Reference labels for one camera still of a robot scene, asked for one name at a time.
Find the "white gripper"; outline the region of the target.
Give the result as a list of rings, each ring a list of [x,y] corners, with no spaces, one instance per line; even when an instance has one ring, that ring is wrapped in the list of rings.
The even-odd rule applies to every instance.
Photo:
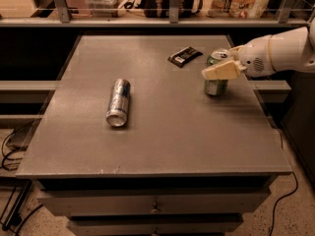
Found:
[[[202,71],[205,80],[233,80],[245,70],[249,77],[270,76],[276,72],[272,64],[270,42],[272,36],[266,35],[250,40],[245,45],[229,49],[230,56],[239,61],[227,60],[218,62]]]

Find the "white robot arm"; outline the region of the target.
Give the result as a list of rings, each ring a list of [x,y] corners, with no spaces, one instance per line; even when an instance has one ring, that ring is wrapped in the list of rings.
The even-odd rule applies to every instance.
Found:
[[[252,39],[229,50],[231,56],[202,71],[205,80],[258,78],[281,71],[315,72],[315,21],[308,27]]]

